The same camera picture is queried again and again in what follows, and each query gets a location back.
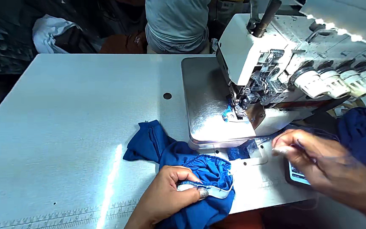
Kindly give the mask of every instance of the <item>white sewing machine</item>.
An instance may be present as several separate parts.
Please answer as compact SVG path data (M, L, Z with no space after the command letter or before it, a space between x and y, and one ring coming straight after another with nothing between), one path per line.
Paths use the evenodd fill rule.
M192 148L236 147L366 96L362 37L312 15L275 15L280 5L261 20L234 15L216 60L183 60Z

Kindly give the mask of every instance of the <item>left hand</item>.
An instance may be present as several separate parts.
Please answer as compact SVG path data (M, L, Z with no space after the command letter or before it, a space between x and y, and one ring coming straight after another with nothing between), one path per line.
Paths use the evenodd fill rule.
M125 229L152 228L156 223L208 195L206 190L197 188L177 191L176 182L179 180L201 182L189 168L163 166L142 195Z

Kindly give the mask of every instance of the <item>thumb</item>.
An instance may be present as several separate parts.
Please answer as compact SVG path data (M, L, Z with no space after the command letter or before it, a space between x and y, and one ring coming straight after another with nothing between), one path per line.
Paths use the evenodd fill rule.
M175 192L175 199L177 201L177 205L180 209L189 206L192 203L199 201L202 198L205 198L208 195L206 189L197 189L197 188L190 188L184 191L177 191Z

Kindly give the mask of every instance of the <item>gray shirt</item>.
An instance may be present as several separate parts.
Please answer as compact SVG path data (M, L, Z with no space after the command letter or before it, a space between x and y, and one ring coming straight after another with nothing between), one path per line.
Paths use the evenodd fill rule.
M157 53L199 53L208 39L211 0L146 0L146 39Z

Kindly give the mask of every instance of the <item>ruler markings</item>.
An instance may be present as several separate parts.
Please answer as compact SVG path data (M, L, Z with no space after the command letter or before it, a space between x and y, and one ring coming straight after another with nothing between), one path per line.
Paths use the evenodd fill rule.
M116 202L110 205L106 220L129 217L139 199ZM0 223L0 229L63 229L97 222L101 206L54 212Z

